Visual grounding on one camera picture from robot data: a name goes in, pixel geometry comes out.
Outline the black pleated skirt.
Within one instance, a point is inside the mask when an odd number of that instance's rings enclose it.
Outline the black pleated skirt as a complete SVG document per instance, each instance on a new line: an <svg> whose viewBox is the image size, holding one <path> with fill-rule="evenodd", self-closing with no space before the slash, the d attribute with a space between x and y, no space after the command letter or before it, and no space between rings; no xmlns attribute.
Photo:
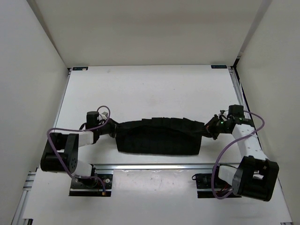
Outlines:
<svg viewBox="0 0 300 225"><path fill-rule="evenodd" d="M123 153L191 156L199 154L203 136L211 138L203 122L161 117L118 123L115 139Z"/></svg>

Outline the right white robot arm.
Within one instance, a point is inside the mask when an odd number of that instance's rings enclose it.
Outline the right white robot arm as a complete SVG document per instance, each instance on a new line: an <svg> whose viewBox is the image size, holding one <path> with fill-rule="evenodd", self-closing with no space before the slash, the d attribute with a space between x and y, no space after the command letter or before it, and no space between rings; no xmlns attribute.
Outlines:
<svg viewBox="0 0 300 225"><path fill-rule="evenodd" d="M258 142L258 129L245 117L241 105L231 105L205 125L209 137L216 140L220 134L231 134L234 141L227 144L217 157L211 174L211 190L215 198L223 200L230 195L243 196L268 202L272 198L279 166L270 161ZM237 168L221 165L223 154L234 144L238 145L242 160Z"/></svg>

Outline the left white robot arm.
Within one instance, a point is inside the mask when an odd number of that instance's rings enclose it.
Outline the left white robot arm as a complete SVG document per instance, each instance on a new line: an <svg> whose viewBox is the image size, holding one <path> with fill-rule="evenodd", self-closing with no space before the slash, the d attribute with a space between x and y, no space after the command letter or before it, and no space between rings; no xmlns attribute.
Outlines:
<svg viewBox="0 0 300 225"><path fill-rule="evenodd" d="M67 173L71 178L82 180L92 188L100 181L95 167L78 159L79 148L95 144L100 136L112 135L116 123L110 112L90 111L79 130L52 128L47 132L47 143L40 161L44 172Z"/></svg>

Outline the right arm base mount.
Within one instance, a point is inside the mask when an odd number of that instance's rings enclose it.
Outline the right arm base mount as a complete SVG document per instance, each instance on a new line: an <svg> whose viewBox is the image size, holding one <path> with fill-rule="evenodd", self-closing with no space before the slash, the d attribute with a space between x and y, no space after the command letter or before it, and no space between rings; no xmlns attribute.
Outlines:
<svg viewBox="0 0 300 225"><path fill-rule="evenodd" d="M192 176L196 182L197 198L215 198L211 190L211 173L197 173ZM225 195L231 186L225 181L215 178L214 187L217 195Z"/></svg>

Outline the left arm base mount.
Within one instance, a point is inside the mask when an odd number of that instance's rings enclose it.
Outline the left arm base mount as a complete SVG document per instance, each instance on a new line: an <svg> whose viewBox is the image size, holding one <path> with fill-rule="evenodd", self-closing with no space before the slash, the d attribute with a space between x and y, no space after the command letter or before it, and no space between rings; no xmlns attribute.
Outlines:
<svg viewBox="0 0 300 225"><path fill-rule="evenodd" d="M75 175L71 180L69 196L78 197L110 197L113 186L113 172L98 170L91 164L91 173L84 179L83 176Z"/></svg>

